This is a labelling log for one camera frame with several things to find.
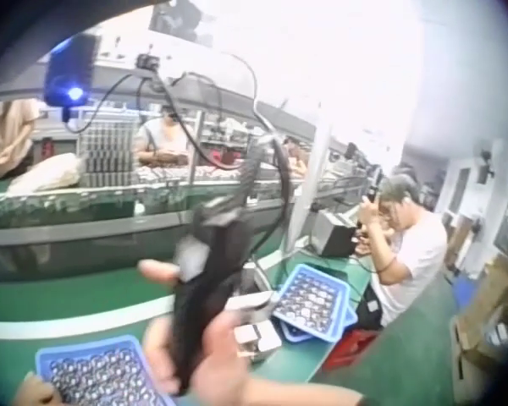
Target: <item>man in white t-shirt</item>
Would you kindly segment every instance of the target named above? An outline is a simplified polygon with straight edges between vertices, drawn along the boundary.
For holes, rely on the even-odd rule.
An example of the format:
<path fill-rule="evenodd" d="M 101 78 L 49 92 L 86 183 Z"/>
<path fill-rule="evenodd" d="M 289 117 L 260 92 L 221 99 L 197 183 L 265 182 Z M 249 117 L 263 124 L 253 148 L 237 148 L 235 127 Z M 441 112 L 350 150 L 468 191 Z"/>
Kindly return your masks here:
<path fill-rule="evenodd" d="M 374 202 L 363 198 L 358 220 L 376 272 L 358 306 L 358 328 L 378 330 L 403 313 L 443 265 L 447 235 L 441 219 L 419 203 L 419 185 L 406 173 L 386 178 Z M 388 241 L 382 220 L 395 230 Z"/>
<path fill-rule="evenodd" d="M 189 140 L 175 112 L 146 121 L 135 136 L 135 154 L 141 165 L 153 167 L 185 166 L 189 161 Z"/>

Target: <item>black pants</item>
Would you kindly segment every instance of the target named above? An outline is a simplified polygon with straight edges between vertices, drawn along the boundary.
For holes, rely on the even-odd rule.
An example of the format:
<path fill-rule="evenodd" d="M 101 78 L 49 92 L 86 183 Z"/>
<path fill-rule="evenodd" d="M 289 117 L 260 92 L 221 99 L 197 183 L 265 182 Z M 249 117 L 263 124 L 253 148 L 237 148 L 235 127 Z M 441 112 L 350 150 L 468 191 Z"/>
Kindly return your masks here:
<path fill-rule="evenodd" d="M 347 328 L 346 332 L 352 330 L 382 330 L 382 305 L 370 283 L 365 289 L 362 300 L 357 305 L 356 313 L 357 323 Z"/>
<path fill-rule="evenodd" d="M 0 180 L 17 178 L 18 176 L 27 173 L 32 165 L 34 165 L 34 146 L 30 147 L 25 157 L 21 160 L 21 162 L 19 162 L 19 165 L 4 174 Z"/>

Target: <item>tray of metal parts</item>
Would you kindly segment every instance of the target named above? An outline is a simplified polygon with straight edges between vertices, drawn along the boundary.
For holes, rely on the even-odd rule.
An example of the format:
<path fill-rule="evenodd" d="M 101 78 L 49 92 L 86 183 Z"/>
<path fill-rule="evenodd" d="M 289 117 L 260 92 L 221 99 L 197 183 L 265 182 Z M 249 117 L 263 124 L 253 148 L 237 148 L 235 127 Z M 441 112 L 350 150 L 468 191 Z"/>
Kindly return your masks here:
<path fill-rule="evenodd" d="M 158 393 L 148 374 L 141 346 L 133 336 L 43 348 L 36 370 L 77 406 L 175 406 Z"/>
<path fill-rule="evenodd" d="M 348 304 L 350 287 L 305 264 L 295 267 L 279 292 L 273 315 L 330 343 L 340 339 L 335 324 L 341 304 Z"/>
<path fill-rule="evenodd" d="M 347 327 L 357 323 L 357 313 L 350 307 L 350 304 L 347 306 L 341 305 L 338 310 L 337 320 L 339 320 L 340 323 L 335 323 L 334 332 L 342 337 Z M 314 336 L 308 332 L 304 332 L 297 327 L 290 326 L 284 321 L 280 321 L 280 329 L 290 343 L 302 343 L 303 341 L 314 338 Z"/>

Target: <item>white post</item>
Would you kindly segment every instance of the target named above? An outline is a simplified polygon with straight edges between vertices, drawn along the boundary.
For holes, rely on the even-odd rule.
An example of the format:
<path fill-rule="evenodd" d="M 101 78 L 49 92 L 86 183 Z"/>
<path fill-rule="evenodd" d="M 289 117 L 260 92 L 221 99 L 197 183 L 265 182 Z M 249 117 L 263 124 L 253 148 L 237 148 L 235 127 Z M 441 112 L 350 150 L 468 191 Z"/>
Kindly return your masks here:
<path fill-rule="evenodd" d="M 311 210 L 312 201 L 318 191 L 318 180 L 323 175 L 328 157 L 329 143 L 331 141 L 332 124 L 327 112 L 320 110 L 314 141 L 312 142 L 311 155 L 306 170 L 305 181 L 301 186 L 301 195 L 297 197 L 294 209 L 291 213 L 290 225 L 288 226 L 287 245 L 281 246 L 284 255 L 293 249 L 296 240 L 301 236 L 301 230 L 305 225 L 306 217 Z"/>

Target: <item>cardboard box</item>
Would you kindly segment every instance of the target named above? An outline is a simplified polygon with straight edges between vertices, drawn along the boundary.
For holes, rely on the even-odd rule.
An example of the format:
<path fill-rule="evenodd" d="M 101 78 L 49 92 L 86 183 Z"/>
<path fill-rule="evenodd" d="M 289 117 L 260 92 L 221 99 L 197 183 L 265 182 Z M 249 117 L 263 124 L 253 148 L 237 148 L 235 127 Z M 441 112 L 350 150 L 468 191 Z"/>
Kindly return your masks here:
<path fill-rule="evenodd" d="M 493 322 L 495 312 L 503 316 L 508 309 L 508 260 L 495 259 L 486 266 L 487 276 L 482 280 L 472 302 L 457 316 L 456 330 L 467 360 L 484 370 L 492 370 L 504 360 L 502 348 L 487 343 L 486 328 Z"/>
<path fill-rule="evenodd" d="M 489 384 L 489 375 L 465 358 L 459 342 L 455 317 L 450 321 L 450 340 L 454 401 L 456 405 L 474 403 Z"/>

